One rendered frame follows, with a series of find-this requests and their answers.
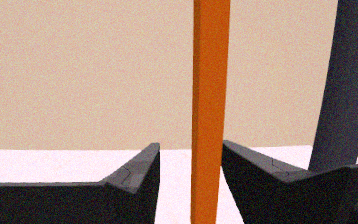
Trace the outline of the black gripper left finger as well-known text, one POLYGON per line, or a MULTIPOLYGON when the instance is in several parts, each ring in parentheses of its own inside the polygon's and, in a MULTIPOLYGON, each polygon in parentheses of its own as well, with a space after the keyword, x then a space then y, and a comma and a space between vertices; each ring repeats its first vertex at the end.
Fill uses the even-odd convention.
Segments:
POLYGON ((2 182, 0 224, 155 224, 160 144, 99 182, 2 182))

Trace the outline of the orange handle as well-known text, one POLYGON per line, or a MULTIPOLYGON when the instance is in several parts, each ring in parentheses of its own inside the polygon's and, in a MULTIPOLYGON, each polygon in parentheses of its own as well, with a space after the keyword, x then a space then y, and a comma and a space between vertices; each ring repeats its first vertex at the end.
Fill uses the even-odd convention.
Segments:
POLYGON ((191 224, 216 224, 231 0, 193 0, 191 224))

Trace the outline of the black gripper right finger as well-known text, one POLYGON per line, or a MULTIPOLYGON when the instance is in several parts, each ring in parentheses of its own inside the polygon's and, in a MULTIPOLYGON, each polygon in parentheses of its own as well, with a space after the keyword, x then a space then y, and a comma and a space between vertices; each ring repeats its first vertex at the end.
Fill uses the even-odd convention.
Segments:
POLYGON ((358 164, 316 173, 223 140, 221 169, 244 224, 346 224, 358 164))

